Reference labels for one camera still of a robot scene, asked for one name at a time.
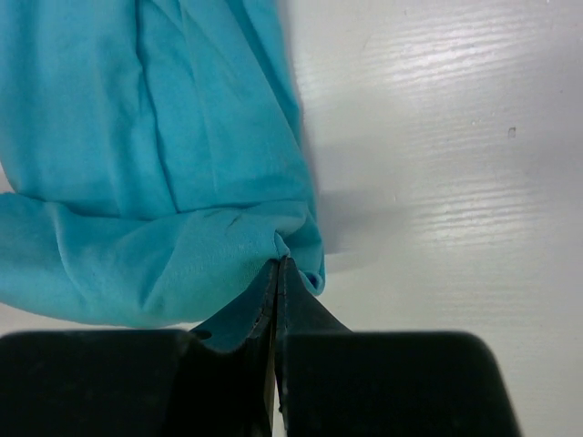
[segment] blue cloth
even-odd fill
[[[275,0],[3,0],[0,300],[207,318],[322,242]]]

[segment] wood grain texture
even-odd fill
[[[358,329],[482,336],[525,435],[580,435],[583,3],[293,0],[286,12],[323,302]]]

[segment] fabric fold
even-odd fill
[[[324,283],[274,0],[0,3],[0,300],[203,320],[268,259]]]

